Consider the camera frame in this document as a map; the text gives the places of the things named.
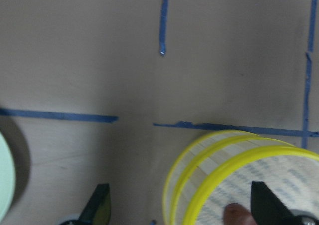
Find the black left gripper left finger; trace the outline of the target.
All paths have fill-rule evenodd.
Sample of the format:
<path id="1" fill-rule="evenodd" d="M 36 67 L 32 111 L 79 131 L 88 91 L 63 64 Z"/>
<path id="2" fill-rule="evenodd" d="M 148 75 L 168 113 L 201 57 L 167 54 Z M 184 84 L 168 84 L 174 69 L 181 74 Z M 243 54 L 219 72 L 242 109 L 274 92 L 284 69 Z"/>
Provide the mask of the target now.
<path id="1" fill-rule="evenodd" d="M 79 225 L 108 225 L 110 222 L 110 185 L 98 184 L 78 218 Z"/>

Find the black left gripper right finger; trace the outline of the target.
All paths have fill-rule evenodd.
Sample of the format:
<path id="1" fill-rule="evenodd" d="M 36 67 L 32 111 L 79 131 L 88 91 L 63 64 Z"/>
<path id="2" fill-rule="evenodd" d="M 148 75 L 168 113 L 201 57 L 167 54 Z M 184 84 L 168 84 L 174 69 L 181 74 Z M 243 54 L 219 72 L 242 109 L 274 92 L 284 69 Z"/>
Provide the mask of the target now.
<path id="1" fill-rule="evenodd" d="M 303 224 L 301 217 L 294 216 L 264 182 L 252 182 L 250 206 L 258 225 Z"/>

